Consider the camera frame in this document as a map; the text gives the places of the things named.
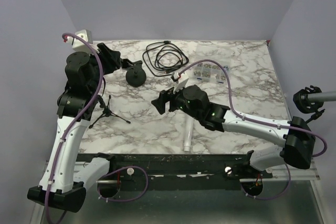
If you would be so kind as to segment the black round-base mic stand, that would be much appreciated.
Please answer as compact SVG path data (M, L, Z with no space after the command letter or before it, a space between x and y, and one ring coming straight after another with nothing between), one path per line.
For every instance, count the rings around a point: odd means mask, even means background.
M132 62L129 59L121 59L121 68L125 69L125 79L132 87L142 86L146 81L146 73L142 68L142 60Z

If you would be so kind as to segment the white microphone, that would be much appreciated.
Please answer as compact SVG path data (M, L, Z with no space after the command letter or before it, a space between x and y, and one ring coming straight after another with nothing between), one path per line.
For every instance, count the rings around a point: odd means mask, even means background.
M192 117L186 118L186 128L184 134L183 141L183 151L190 152L191 151L191 142L193 137L193 127L194 127L194 119Z

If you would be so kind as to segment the black tripod mic stand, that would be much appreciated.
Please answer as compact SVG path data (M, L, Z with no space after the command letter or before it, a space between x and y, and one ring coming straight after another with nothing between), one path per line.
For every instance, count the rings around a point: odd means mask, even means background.
M111 109L110 109L111 95L109 95L107 103L105 103L105 101L104 101L104 99L103 99L103 97L101 95L98 95L97 99L98 99L98 102L100 104L100 108L102 108L103 111L102 111L101 115L93 123L91 123L88 126L89 129L93 128L93 126L100 119L102 119L102 118L108 118L110 116L114 116L114 117L120 118L120 119L124 120L126 123L131 124L131 122L129 120L126 120L126 119L122 118L121 116L118 116L117 114L115 114L114 112L111 111Z

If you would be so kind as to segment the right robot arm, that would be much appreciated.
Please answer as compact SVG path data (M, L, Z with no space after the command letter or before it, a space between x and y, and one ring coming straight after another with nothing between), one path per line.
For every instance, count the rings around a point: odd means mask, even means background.
M207 93L196 85L179 91L162 90L151 103L160 114L165 113L166 105L170 112L181 110L211 131L241 133L271 142L269 148L248 153L249 160L241 165L246 177L255 177L260 171L281 164L310 168L316 138L302 118L270 120L235 113L228 106L211 102Z

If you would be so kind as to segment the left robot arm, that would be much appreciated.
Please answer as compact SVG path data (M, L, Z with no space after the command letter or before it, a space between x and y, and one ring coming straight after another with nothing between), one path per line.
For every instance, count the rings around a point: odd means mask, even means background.
M112 179L116 166L112 156L96 154L75 173L80 142L90 125L102 77L121 67L121 54L99 43L97 55L79 51L66 59L67 83L58 98L57 133L46 171L38 186L28 190L28 199L47 207L78 212L88 189L100 178Z

